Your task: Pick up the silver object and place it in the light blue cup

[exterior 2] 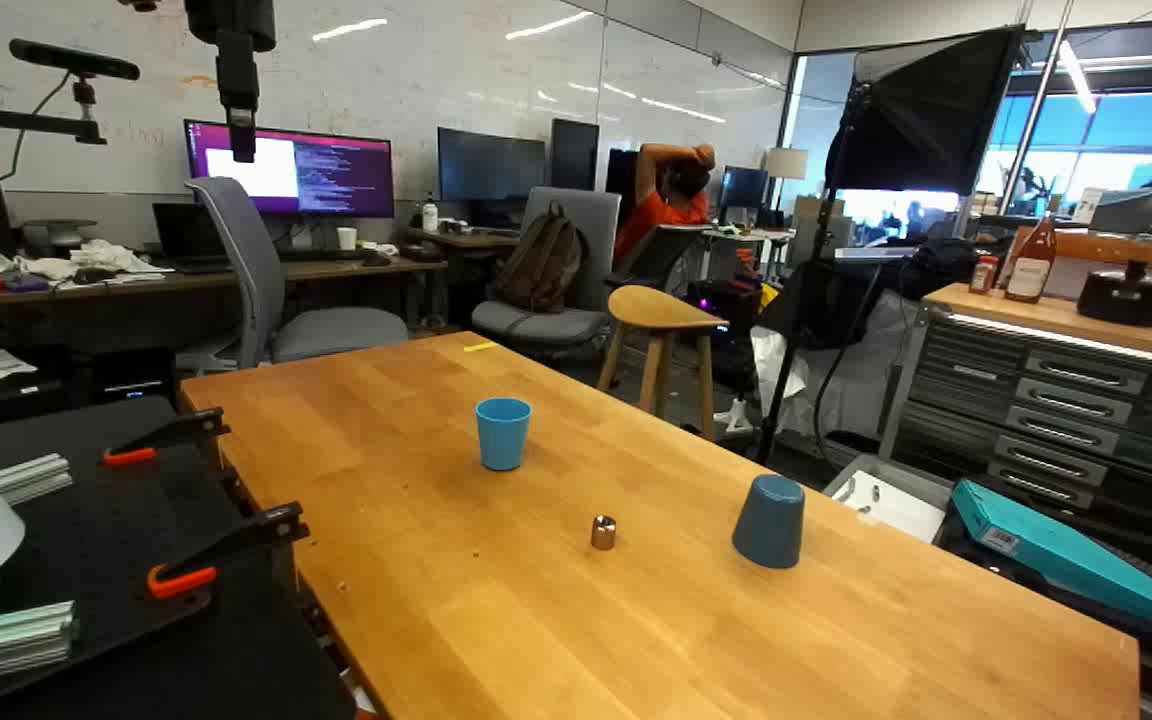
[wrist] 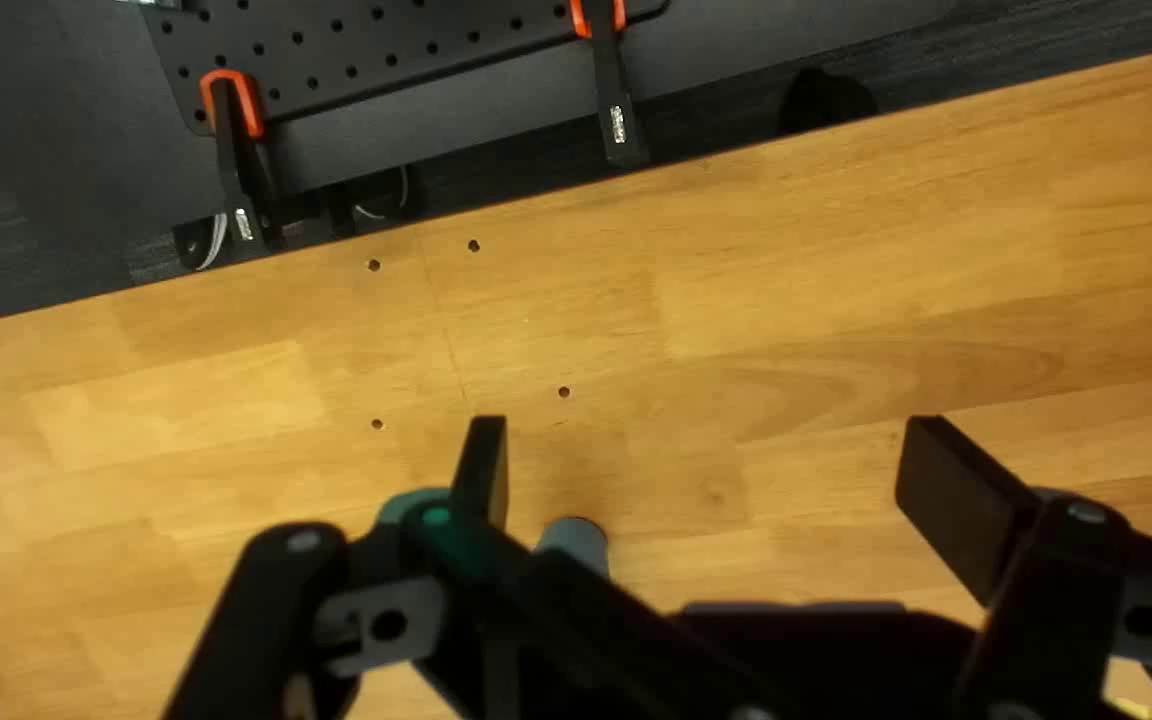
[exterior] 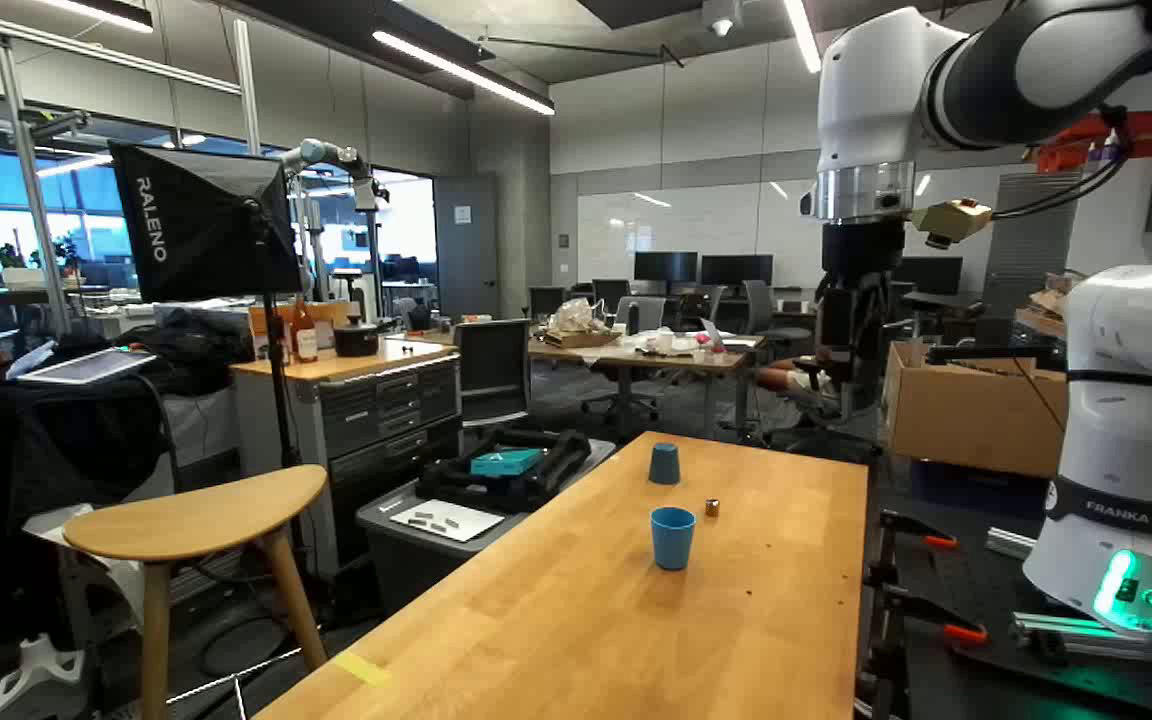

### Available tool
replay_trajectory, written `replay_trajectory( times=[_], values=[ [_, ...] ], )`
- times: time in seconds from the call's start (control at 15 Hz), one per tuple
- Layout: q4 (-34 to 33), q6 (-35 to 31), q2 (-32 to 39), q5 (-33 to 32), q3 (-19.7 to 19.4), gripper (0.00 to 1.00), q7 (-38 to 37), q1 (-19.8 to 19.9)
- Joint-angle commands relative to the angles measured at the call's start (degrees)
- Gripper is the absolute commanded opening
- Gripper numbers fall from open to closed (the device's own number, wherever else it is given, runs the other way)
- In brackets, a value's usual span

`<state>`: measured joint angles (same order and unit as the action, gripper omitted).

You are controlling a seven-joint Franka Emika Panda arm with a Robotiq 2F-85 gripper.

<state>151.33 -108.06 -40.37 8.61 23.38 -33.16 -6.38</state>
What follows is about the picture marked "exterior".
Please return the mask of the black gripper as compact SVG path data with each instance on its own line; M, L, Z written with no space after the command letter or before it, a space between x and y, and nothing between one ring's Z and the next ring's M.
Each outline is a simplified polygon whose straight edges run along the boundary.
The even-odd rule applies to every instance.
M900 252L900 222L824 230L822 349L845 360L855 386L875 381L888 277Z

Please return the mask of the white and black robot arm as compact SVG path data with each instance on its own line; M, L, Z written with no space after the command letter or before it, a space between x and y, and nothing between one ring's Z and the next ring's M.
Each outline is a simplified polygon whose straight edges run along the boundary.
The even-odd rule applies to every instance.
M984 31L958 31L912 3L830 44L815 102L813 218L824 225L822 349L855 386L879 374L888 274L905 249L924 150L1045 144L1079 122L1117 142L1114 161L1057 191L1094 191L1137 144L1117 106L1152 72L1152 0L1026 0Z

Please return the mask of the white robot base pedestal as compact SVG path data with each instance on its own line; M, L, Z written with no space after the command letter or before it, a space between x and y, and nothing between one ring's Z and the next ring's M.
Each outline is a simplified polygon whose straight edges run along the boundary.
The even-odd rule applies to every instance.
M1152 266L1066 304L1066 437L1026 581L1110 630L1152 633Z

